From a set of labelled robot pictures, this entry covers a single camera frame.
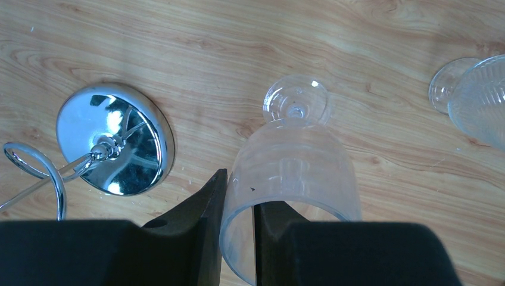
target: glass base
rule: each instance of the glass base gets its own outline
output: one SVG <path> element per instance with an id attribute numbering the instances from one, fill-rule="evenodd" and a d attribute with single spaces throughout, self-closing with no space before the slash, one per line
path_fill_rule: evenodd
<path id="1" fill-rule="evenodd" d="M 325 125 L 330 115 L 326 88 L 317 79 L 302 74 L 281 78 L 270 88 L 263 102 L 263 117 L 267 123 L 296 117 Z"/>
<path id="2" fill-rule="evenodd" d="M 480 63 L 478 58 L 460 58 L 446 64 L 433 77 L 428 89 L 428 97 L 436 110 L 448 115 L 447 104 L 449 97 L 459 83 L 461 76 L 476 64 Z"/>

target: drinking glass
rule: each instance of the drinking glass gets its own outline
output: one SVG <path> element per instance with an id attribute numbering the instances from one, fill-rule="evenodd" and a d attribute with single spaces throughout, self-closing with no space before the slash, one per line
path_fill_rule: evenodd
<path id="1" fill-rule="evenodd" d="M 230 268 L 255 284 L 252 208 L 288 201 L 310 220 L 360 220 L 361 208 L 344 146 L 325 128 L 331 104 L 310 76 L 276 82 L 263 103 L 266 125 L 235 159 L 226 191 L 219 245 Z"/>
<path id="2" fill-rule="evenodd" d="M 505 151 L 505 55 L 448 63 L 431 81 L 429 99 L 461 131 Z"/>

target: metal ring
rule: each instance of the metal ring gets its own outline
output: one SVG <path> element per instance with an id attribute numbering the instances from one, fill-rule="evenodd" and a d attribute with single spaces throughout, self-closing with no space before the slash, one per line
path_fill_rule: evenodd
<path id="1" fill-rule="evenodd" d="M 13 152 L 13 150 L 19 150 L 29 154 L 31 157 L 36 159 L 40 164 L 44 165 L 49 174 L 47 175 L 43 172 L 40 172 L 37 169 L 30 166 L 29 164 L 25 163 L 19 156 L 17 156 Z M 56 169 L 52 161 L 48 157 L 46 157 L 46 155 L 42 154 L 39 150 L 23 143 L 5 144 L 4 153 L 9 158 L 9 160 L 11 160 L 11 162 L 13 162 L 16 166 L 26 171 L 27 173 L 40 179 L 43 179 L 46 176 L 49 176 L 51 178 L 52 184 L 54 186 L 54 191 L 56 193 L 56 200 L 58 206 L 56 220 L 65 219 L 67 214 L 67 193 L 65 192 L 65 186 L 63 185 L 63 178 L 61 177 L 61 174 L 59 173 L 58 169 Z"/>

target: round metal base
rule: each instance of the round metal base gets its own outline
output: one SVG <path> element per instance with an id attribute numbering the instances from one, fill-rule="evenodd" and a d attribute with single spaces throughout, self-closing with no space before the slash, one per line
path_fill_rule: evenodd
<path id="1" fill-rule="evenodd" d="M 169 123 L 145 95 L 119 83 L 100 83 L 73 94 L 61 107 L 56 134 L 68 162 L 101 144 L 111 156 L 81 177 L 101 191 L 137 195 L 172 168 L 175 144 Z"/>

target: wooden surface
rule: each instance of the wooden surface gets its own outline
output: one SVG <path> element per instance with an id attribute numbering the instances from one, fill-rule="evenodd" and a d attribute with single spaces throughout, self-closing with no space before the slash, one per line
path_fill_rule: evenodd
<path id="1" fill-rule="evenodd" d="M 68 217 L 138 224 L 231 168 L 263 123 L 280 77 L 318 77 L 333 93 L 329 127 L 356 168 L 365 220 L 428 225 L 466 285 L 505 280 L 505 154 L 432 109 L 429 82 L 460 57 L 505 52 L 501 0 L 3 0 L 0 142 L 65 161 L 55 138 L 64 100 L 103 80 L 153 99 L 177 142 L 169 177 L 137 197 L 67 184 Z M 0 199 L 36 182 L 0 158 Z M 52 219 L 50 187 L 2 219 Z M 222 285 L 242 285 L 223 265 Z"/>

